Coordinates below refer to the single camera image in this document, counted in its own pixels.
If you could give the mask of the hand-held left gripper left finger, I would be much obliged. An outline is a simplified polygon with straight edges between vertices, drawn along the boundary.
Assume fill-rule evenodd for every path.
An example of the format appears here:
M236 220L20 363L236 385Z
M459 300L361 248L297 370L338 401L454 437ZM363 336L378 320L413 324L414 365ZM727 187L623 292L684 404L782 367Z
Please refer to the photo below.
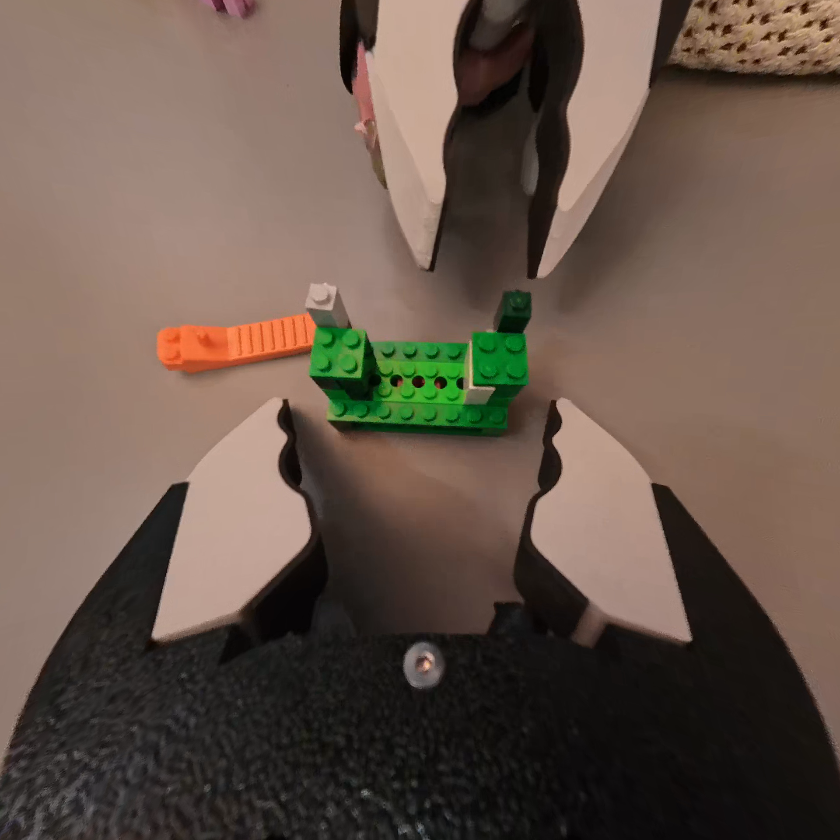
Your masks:
M273 397L189 475L157 644L224 627L254 644L309 630L329 570L296 442L288 401Z

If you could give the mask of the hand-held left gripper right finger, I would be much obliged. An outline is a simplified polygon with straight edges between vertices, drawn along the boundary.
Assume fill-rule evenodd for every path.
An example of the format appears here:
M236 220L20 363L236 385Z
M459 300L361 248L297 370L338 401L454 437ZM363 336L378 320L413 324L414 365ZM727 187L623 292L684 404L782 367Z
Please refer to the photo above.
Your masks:
M608 627L692 640L653 484L624 446L566 398L542 438L513 578L554 635L595 647Z

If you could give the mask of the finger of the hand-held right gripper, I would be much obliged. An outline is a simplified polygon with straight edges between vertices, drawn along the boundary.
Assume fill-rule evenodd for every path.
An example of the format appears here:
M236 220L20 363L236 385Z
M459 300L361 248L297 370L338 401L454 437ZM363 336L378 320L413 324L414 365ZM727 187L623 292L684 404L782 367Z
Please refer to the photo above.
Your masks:
M523 148L527 277L546 277L582 231L648 98L663 3L533 2Z
M415 263L433 270L458 106L455 47L467 1L380 1L365 61L388 196Z

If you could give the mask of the green lego model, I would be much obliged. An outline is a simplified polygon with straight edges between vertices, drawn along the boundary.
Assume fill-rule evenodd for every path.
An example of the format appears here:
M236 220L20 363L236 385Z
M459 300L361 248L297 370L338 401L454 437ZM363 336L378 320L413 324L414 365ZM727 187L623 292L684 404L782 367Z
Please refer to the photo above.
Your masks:
M532 295L502 293L493 328L466 342L372 341L363 329L318 326L309 375L343 431L500 436L529 383Z

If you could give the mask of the person's right forearm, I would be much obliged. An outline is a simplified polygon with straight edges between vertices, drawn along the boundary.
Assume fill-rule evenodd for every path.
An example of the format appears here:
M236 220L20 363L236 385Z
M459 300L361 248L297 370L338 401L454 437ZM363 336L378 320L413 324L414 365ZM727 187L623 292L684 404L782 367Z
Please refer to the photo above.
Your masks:
M668 64L742 75L836 76L839 2L691 2Z

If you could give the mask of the person's right hand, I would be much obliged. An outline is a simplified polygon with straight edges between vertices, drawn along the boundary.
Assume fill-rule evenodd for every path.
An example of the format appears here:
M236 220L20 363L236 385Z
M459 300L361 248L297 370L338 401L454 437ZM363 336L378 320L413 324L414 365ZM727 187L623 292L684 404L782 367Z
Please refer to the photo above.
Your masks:
M458 105L475 107L514 78L526 65L533 40L533 26L520 24L493 49L465 48L455 62Z

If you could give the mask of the pink toy piece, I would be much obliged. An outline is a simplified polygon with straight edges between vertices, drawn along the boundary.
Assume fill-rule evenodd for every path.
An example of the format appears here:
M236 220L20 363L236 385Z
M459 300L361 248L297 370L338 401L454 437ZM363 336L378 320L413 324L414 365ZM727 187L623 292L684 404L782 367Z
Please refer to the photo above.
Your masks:
M353 97L359 110L359 120L353 129L360 135L370 158L377 181L387 189L385 168L382 160L380 137L375 120L371 83L366 65L364 44L359 41L356 50L356 65L352 81Z

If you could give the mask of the orange brick separator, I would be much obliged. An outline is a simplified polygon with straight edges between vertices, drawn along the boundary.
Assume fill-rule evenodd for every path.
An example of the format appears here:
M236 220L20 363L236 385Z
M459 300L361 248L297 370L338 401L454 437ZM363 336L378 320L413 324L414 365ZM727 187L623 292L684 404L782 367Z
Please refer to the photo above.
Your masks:
M226 328L185 324L158 332L156 354L169 371L216 371L306 354L315 331L307 313Z

